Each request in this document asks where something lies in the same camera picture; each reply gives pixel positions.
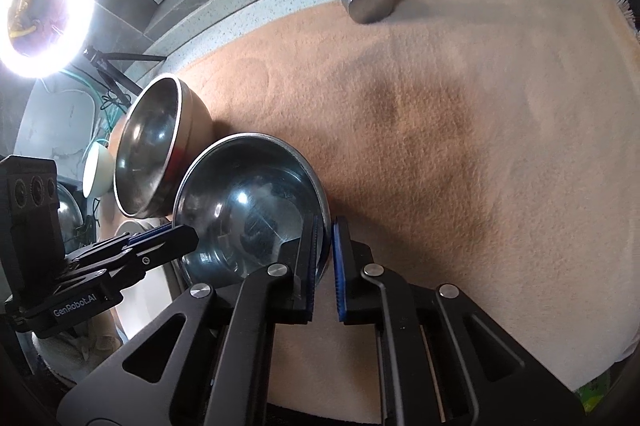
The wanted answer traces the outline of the gloved left hand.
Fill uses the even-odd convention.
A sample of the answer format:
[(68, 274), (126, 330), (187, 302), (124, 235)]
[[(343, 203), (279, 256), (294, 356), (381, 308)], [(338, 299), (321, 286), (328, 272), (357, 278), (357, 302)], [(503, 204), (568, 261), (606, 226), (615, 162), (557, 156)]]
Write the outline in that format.
[(48, 338), (32, 333), (39, 357), (47, 369), (65, 386), (84, 380), (122, 346), (110, 311), (93, 316), (66, 332)]

